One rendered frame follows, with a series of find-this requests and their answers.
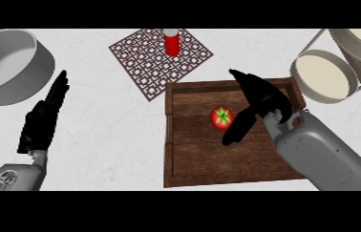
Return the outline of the red bottle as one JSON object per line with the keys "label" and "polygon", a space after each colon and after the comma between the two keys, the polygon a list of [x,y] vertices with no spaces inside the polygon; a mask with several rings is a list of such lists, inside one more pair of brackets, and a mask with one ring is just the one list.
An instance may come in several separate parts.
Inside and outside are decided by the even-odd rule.
{"label": "red bottle", "polygon": [[181,38],[178,29],[165,29],[166,54],[176,56],[181,50]]}

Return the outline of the red tomato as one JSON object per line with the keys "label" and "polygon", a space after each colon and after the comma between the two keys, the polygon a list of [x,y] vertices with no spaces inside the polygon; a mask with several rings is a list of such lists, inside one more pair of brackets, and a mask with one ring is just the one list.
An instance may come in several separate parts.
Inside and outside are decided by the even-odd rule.
{"label": "red tomato", "polygon": [[233,123],[234,115],[228,107],[218,106],[210,113],[210,123],[213,127],[225,131]]}

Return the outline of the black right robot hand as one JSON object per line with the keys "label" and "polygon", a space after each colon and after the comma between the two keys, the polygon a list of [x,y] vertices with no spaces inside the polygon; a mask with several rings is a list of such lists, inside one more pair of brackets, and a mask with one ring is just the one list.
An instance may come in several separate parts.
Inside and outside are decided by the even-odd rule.
{"label": "black right robot hand", "polygon": [[240,142],[250,132],[261,116],[273,139],[281,134],[292,117],[292,104],[280,89],[261,77],[230,69],[249,101],[249,107],[237,114],[225,131],[222,144]]}

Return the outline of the brown lattice placemat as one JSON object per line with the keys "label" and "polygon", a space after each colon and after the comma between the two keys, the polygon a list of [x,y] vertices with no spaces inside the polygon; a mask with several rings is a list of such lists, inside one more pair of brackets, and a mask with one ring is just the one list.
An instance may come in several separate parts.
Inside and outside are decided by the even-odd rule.
{"label": "brown lattice placemat", "polygon": [[179,30],[179,40],[178,56],[166,54],[162,29],[141,29],[108,47],[148,101],[166,91],[168,82],[178,82],[213,56],[187,29]]}

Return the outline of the brown wooden tray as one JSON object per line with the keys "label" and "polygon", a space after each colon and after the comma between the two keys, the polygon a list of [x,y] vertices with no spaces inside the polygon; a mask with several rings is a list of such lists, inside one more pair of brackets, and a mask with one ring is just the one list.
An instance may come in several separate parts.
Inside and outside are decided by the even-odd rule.
{"label": "brown wooden tray", "polygon": [[165,186],[302,179],[277,154],[261,122],[242,142],[222,145],[225,133],[210,123],[219,106],[234,113],[249,107],[234,80],[166,85]]}

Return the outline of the grey round pot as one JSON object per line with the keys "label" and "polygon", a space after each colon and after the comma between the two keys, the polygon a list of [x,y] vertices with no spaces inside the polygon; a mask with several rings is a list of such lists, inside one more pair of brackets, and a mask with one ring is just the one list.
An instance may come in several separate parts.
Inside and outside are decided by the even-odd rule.
{"label": "grey round pot", "polygon": [[55,70],[55,58],[24,29],[0,30],[0,106],[18,104],[45,87]]}

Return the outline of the beige tiered basket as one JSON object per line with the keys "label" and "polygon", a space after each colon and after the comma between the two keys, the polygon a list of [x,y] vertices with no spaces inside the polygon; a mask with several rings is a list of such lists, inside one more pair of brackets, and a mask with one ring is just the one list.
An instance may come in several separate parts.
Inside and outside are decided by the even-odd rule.
{"label": "beige tiered basket", "polygon": [[[324,32],[344,56],[314,49]],[[305,96],[323,104],[339,103],[361,92],[361,29],[321,29],[289,71]]]}

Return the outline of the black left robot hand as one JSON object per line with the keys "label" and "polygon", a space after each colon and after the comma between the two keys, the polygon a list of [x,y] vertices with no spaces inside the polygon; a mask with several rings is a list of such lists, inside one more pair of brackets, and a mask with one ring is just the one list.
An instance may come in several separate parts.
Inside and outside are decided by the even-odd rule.
{"label": "black left robot hand", "polygon": [[20,154],[28,154],[36,150],[48,150],[68,90],[67,71],[63,71],[52,83],[45,100],[39,101],[33,110],[26,115],[26,123],[17,148]]}

